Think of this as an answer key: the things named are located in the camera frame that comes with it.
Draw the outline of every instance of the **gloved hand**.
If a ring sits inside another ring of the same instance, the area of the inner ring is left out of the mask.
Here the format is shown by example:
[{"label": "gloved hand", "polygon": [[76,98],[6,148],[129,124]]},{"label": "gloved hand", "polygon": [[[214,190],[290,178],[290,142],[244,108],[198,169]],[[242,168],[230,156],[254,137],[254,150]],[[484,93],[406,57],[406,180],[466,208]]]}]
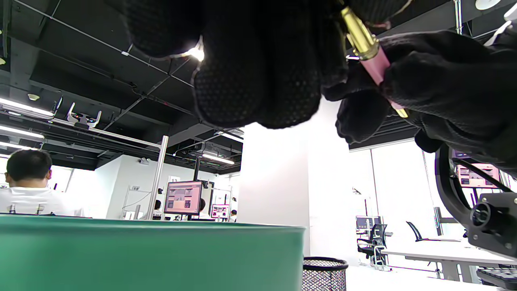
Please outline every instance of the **gloved hand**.
[{"label": "gloved hand", "polygon": [[380,88],[362,66],[351,65],[348,81],[326,92],[329,99],[343,98],[340,136],[349,143],[368,139],[394,114],[389,98],[406,107],[406,121],[421,129],[415,140],[423,150],[434,152],[443,141],[517,172],[517,50],[485,47],[449,31],[396,35],[381,44],[391,67]]},{"label": "gloved hand", "polygon": [[134,46],[152,57],[181,54],[202,36],[193,77],[199,117],[220,127],[284,128],[318,109],[321,87],[346,80],[349,5],[369,23],[410,0],[125,0]]}]

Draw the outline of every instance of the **black mesh trash can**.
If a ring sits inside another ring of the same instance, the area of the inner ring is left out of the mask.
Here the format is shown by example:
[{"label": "black mesh trash can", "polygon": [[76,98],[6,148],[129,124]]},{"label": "black mesh trash can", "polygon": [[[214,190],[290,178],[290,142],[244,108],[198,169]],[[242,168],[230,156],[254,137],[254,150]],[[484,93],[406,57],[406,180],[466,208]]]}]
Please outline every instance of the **black mesh trash can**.
[{"label": "black mesh trash can", "polygon": [[346,291],[348,264],[326,257],[303,258],[302,291]]}]

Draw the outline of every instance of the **man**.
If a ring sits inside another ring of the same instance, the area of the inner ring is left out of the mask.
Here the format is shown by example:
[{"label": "man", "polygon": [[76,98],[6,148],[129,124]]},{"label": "man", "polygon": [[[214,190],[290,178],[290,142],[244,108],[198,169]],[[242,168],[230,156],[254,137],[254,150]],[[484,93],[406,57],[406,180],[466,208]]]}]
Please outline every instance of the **man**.
[{"label": "man", "polygon": [[237,210],[232,210],[230,212],[230,218],[228,219],[230,222],[237,222]]},{"label": "man", "polygon": [[[160,210],[160,208],[161,208],[161,201],[156,199],[155,208],[153,209],[153,216],[151,217],[151,220],[161,220],[163,212]],[[142,215],[142,217],[140,219],[144,220],[144,219],[146,219],[146,217],[147,217],[147,212],[144,215]]]},{"label": "man", "polygon": [[82,209],[66,203],[65,196],[47,187],[52,178],[52,159],[43,151],[19,150],[7,161],[5,181],[0,190],[0,213],[55,214],[84,216]]},{"label": "man", "polygon": [[[200,202],[200,205],[199,205],[199,217],[197,219],[213,219],[207,213],[201,212],[201,211],[203,211],[205,209],[205,206],[206,206],[206,202],[205,202],[205,200],[203,198],[201,198],[201,202]],[[188,215],[186,215],[182,220],[186,221],[187,217],[188,217]]]}]

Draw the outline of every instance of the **pen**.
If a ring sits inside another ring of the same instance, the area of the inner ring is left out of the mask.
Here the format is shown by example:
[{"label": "pen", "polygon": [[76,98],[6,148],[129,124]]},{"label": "pen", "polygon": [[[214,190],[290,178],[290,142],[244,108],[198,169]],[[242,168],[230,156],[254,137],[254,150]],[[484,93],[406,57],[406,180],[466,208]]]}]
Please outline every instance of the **pen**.
[{"label": "pen", "polygon": [[[349,7],[341,10],[341,17],[348,27],[346,37],[354,48],[354,54],[359,57],[373,81],[379,85],[384,80],[384,71],[390,66],[379,41]],[[388,101],[400,117],[407,118],[404,107],[391,100]]]}]

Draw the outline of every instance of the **green container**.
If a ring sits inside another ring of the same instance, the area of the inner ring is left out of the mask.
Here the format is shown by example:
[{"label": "green container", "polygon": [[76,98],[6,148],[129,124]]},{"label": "green container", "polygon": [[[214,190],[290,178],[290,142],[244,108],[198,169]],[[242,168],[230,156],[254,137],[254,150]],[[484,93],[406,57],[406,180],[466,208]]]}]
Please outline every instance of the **green container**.
[{"label": "green container", "polygon": [[299,291],[303,231],[0,215],[0,290]]}]

